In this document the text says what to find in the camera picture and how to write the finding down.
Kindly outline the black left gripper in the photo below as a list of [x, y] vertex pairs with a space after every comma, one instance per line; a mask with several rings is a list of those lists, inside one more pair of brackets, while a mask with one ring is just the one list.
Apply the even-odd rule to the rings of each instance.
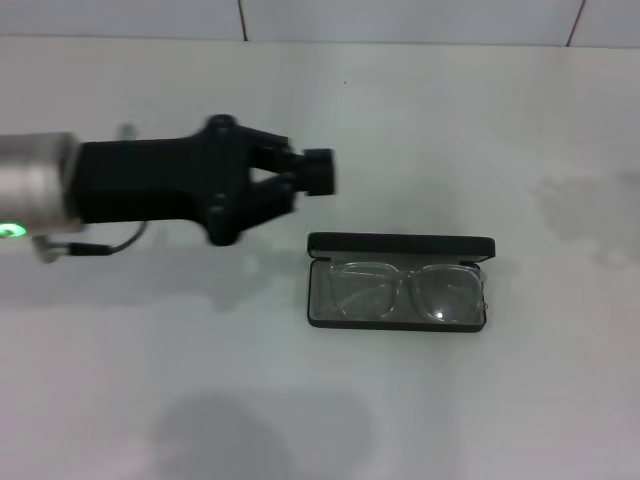
[[186, 220], [229, 246], [249, 184], [244, 128], [217, 115], [181, 138], [82, 144], [74, 204], [85, 224]]

